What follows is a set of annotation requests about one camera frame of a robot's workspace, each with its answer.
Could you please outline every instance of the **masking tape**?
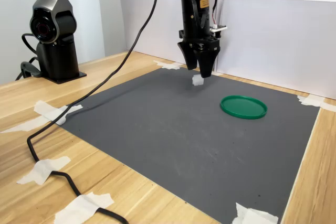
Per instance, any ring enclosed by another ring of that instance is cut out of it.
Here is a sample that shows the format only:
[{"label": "masking tape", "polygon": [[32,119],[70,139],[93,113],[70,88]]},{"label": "masking tape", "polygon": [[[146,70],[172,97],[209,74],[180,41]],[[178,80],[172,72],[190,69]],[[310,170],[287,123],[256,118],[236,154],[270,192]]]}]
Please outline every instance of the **masking tape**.
[{"label": "masking tape", "polygon": [[267,212],[258,211],[251,208],[245,208],[236,203],[237,217],[232,224],[277,224],[278,217],[270,215]]},{"label": "masking tape", "polygon": [[110,194],[80,195],[63,210],[56,213],[54,224],[80,224],[90,219],[98,208],[107,208],[114,201]]},{"label": "masking tape", "polygon": [[317,95],[310,94],[307,97],[301,97],[298,95],[298,99],[303,105],[321,107],[325,110],[336,112],[336,106],[324,102],[324,97],[319,97]]},{"label": "masking tape", "polygon": [[35,119],[29,120],[27,122],[24,122],[22,124],[19,124],[15,127],[12,127],[8,130],[2,131],[0,133],[8,133],[8,132],[15,132],[15,131],[31,131],[35,128],[41,127],[42,125],[46,124],[47,122],[50,122],[48,119],[46,119],[44,116],[39,116]]},{"label": "masking tape", "polygon": [[155,60],[154,62],[157,63],[157,66],[162,66],[162,68],[166,68],[166,69],[176,69],[177,70],[177,69],[180,69],[180,67],[183,65],[182,63],[177,63],[177,62],[174,62],[171,64],[159,62],[157,60]]},{"label": "masking tape", "polygon": [[40,160],[34,165],[30,173],[17,181],[17,183],[23,185],[35,181],[38,185],[43,185],[52,171],[61,170],[70,161],[71,159],[69,157],[60,157],[54,160]]},{"label": "masking tape", "polygon": [[199,86],[204,84],[204,79],[200,74],[196,74],[193,76],[193,85],[194,86]]},{"label": "masking tape", "polygon": [[[8,133],[8,132],[16,132],[16,131],[31,131],[33,129],[36,129],[38,127],[41,127],[42,125],[56,119],[59,115],[62,114],[62,112],[67,108],[67,106],[63,106],[59,109],[54,108],[53,106],[49,105],[48,103],[44,101],[38,101],[35,104],[34,111],[40,114],[41,116],[34,118],[32,120],[29,120],[27,122],[24,122],[22,124],[19,124],[15,127],[12,127],[8,130],[2,131],[0,133]],[[60,120],[57,121],[58,125],[62,125],[66,121],[66,115],[74,112],[76,110],[82,109],[82,105],[73,106]]]},{"label": "masking tape", "polygon": [[[54,108],[53,106],[49,105],[48,103],[46,103],[44,101],[38,101],[35,104],[34,111],[37,112],[38,114],[44,116],[45,118],[49,119],[50,121],[53,121],[59,115],[61,115],[66,108],[67,108],[67,106],[63,106],[63,107],[57,109],[57,108]],[[64,124],[65,121],[66,121],[65,117],[66,117],[67,114],[69,114],[71,112],[74,112],[76,110],[80,110],[82,108],[83,108],[82,105],[72,106],[70,108],[70,110],[61,119],[59,119],[56,123],[58,125]]]}]

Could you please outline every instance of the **gray mat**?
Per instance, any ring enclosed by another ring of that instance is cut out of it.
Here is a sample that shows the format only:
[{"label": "gray mat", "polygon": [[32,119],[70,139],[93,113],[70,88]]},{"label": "gray mat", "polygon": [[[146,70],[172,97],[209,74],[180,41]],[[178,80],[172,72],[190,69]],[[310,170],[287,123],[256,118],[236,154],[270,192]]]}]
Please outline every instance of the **gray mat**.
[{"label": "gray mat", "polygon": [[[281,219],[319,108],[217,76],[194,87],[196,73],[159,69],[100,92],[63,128],[222,223],[236,202]],[[264,101],[267,115],[227,115],[219,103],[233,94]]]}]

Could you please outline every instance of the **green plastic lid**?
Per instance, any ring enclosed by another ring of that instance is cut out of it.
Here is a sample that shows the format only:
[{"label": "green plastic lid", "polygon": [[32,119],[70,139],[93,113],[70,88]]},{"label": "green plastic lid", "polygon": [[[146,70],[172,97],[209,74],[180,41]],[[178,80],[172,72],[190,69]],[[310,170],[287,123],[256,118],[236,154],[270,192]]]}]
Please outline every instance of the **green plastic lid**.
[{"label": "green plastic lid", "polygon": [[267,113],[267,106],[263,102],[242,95],[223,98],[220,107],[227,114],[243,119],[259,119]]}]

